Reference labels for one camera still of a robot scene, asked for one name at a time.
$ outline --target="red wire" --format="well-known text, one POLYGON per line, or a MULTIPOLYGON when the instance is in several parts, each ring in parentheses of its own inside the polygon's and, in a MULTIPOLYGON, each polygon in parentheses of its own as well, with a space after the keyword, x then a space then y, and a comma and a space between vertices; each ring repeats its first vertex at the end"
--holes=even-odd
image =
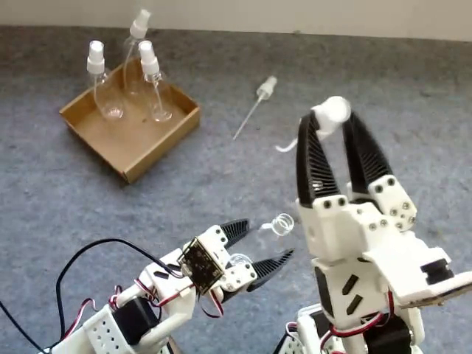
POLYGON ((182 290, 180 290, 178 293, 175 293, 172 296, 169 296, 168 298, 163 299, 159 304, 157 304, 157 307, 164 306, 164 305, 168 304, 169 302, 171 302, 172 300, 177 299, 182 291, 184 291, 185 289, 188 289, 188 288, 193 288, 194 286, 195 286, 195 284, 191 284, 191 285, 187 286, 186 288, 183 288, 182 290))

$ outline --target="cable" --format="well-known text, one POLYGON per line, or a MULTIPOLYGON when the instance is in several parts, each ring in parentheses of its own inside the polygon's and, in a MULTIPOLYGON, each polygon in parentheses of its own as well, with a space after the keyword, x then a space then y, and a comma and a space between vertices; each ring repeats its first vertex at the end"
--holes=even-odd
POLYGON ((287 322, 287 323, 285 324, 285 332, 287 333, 287 336, 289 336, 290 338, 292 338, 294 341, 297 341, 297 342, 300 344, 301 348, 303 348, 304 345, 303 345, 302 341, 300 341, 299 338, 297 338, 296 336, 294 336, 294 335, 291 333, 291 331, 290 331, 291 328, 294 329, 295 332, 296 332, 296 328, 297 328, 296 322, 287 322))
POLYGON ((60 320, 60 340, 62 340, 64 338, 64 335, 66 334, 66 324, 65 324, 65 320, 64 320, 64 309, 63 309, 63 303, 62 303, 62 296, 61 296, 61 293, 60 293, 60 283, 62 282, 62 279, 64 278, 64 276, 66 275, 66 272, 69 270, 69 268, 72 266, 72 264, 75 262, 75 260, 80 255, 82 255, 83 253, 85 253, 86 251, 91 249, 92 247, 95 247, 95 246, 98 246, 98 245, 101 245, 101 244, 104 244, 104 243, 112 243, 112 242, 122 243, 122 244, 124 244, 128 247, 131 247, 132 249, 134 249, 135 251, 138 251, 143 256, 145 256, 145 257, 149 258, 150 260, 152 260, 158 266, 162 267, 167 273, 169 273, 170 275, 172 275, 175 278, 181 279, 181 278, 184 277, 183 275, 179 275, 176 272, 174 272, 164 262, 162 262, 161 260, 158 260, 157 258, 155 258, 149 252, 145 251, 144 249, 141 249, 140 247, 134 245, 133 243, 131 243, 127 240, 123 240, 121 238, 105 238, 105 239, 102 239, 102 240, 97 240, 97 241, 94 241, 92 243, 89 243, 88 245, 81 248, 76 254, 74 254, 74 256, 70 259, 70 261, 63 268, 63 270, 60 273, 60 275, 58 277, 58 280, 56 282, 56 299, 57 299, 57 302, 58 302, 58 313, 59 313, 59 320, 60 320))
POLYGON ((351 328, 349 330, 338 330, 333 325, 331 325, 330 332, 334 336, 339 337, 339 338, 357 336, 358 334, 361 334, 365 332, 366 330, 369 330, 370 328, 376 326, 379 323, 379 321, 382 320, 383 317, 384 317, 384 314, 382 312, 379 312, 366 323, 361 324, 360 326, 351 328))
POLYGON ((205 310, 204 306, 200 302, 200 296, 198 296, 198 302, 200 302, 200 307, 201 307, 202 311, 211 319, 219 319, 219 318, 223 317, 223 315, 224 315, 223 306, 221 305, 221 302, 218 301, 218 298, 216 297, 215 292, 213 290, 210 290, 209 295, 210 295, 210 297, 213 301, 213 305, 215 305, 215 307, 218 310, 218 315, 213 315, 210 312, 208 312, 207 310, 205 310))
POLYGON ((77 326, 80 323, 80 320, 82 319, 83 311, 86 309, 87 305, 91 303, 92 308, 94 309, 95 312, 98 312, 97 307, 95 306, 95 300, 88 298, 82 301, 82 304, 80 305, 79 312, 77 313, 77 317, 75 320, 72 322, 71 327, 66 331, 66 334, 64 335, 64 338, 69 337, 77 328, 77 326))
POLYGON ((37 350, 39 350, 39 353, 41 354, 47 354, 43 348, 39 346, 38 343, 36 343, 28 334, 21 328, 20 324, 17 323, 17 321, 13 318, 13 316, 8 312, 7 308, 3 305, 3 302, 0 301, 0 308, 5 312, 5 315, 7 315, 8 319, 13 323, 13 325, 16 327, 17 330, 20 331, 20 333, 23 335, 23 337, 37 350))

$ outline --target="white plastic part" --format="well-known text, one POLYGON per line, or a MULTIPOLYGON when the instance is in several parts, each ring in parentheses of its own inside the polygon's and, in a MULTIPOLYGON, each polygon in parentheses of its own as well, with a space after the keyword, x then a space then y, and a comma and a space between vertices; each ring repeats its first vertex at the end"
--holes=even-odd
POLYGON ((148 31, 150 12, 142 9, 130 27, 130 34, 135 39, 143 39, 148 31))
POLYGON ((87 71, 91 74, 102 74, 105 71, 103 47, 103 43, 100 41, 90 42, 88 47, 87 71))
POLYGON ((269 76, 268 79, 261 86, 259 86, 259 88, 256 90, 257 101, 239 126, 236 134, 233 136, 233 140, 236 140, 236 138, 239 136, 240 132, 243 130, 249 118, 251 118, 251 115, 254 113, 259 103, 261 103, 263 100, 268 100, 268 98, 274 93, 274 87, 276 84, 277 78, 275 76, 269 76))
POLYGON ((257 89, 257 96, 261 100, 268 100, 268 98, 274 93, 274 87, 276 84, 277 78, 275 76, 269 76, 268 79, 257 89))
POLYGON ((319 123, 317 134, 320 140, 334 133, 351 115, 351 104, 341 96, 332 96, 312 109, 319 123))
POLYGON ((316 323, 310 315, 302 315, 296 319, 296 331, 305 352, 316 353, 317 350, 319 351, 320 340, 316 331, 316 323))
POLYGON ((139 54, 141 55, 142 71, 146 75, 158 74, 160 68, 153 44, 150 41, 142 41, 139 44, 139 54))
POLYGON ((252 264, 251 258, 242 253, 234 253, 229 258, 229 262, 237 266, 238 264, 252 264))

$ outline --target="white spray nozzle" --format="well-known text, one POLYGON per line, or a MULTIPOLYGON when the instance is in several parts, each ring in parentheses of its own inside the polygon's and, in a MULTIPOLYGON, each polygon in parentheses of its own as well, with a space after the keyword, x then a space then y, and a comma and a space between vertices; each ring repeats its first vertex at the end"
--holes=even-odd
POLYGON ((268 98, 274 92, 274 87, 277 84, 277 78, 275 76, 269 76, 268 79, 261 85, 256 91, 257 96, 260 100, 268 100, 268 98))
POLYGON ((148 31, 150 12, 142 9, 130 27, 130 34, 136 39, 143 39, 148 31))
POLYGON ((139 54, 141 55, 142 71, 146 75, 157 74, 160 68, 154 53, 153 44, 150 41, 141 42, 139 44, 139 54))
POLYGON ((333 133, 351 115, 351 104, 340 96, 332 96, 312 109, 319 123, 318 135, 320 139, 324 138, 324 135, 333 133))
POLYGON ((101 74, 105 71, 103 47, 103 43, 100 41, 90 42, 87 57, 87 71, 91 74, 101 74))

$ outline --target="cardboard box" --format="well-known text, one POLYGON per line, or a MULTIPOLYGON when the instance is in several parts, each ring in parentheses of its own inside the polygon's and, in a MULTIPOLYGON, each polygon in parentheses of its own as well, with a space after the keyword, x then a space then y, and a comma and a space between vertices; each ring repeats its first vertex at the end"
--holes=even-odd
MULTIPOLYGON (((122 66, 112 71, 111 79, 122 89, 122 66)), ((92 89, 67 104, 60 114, 72 131, 132 183, 200 122, 198 105, 175 86, 170 87, 173 116, 166 122, 153 121, 147 109, 125 95, 124 117, 108 121, 97 110, 92 89)))

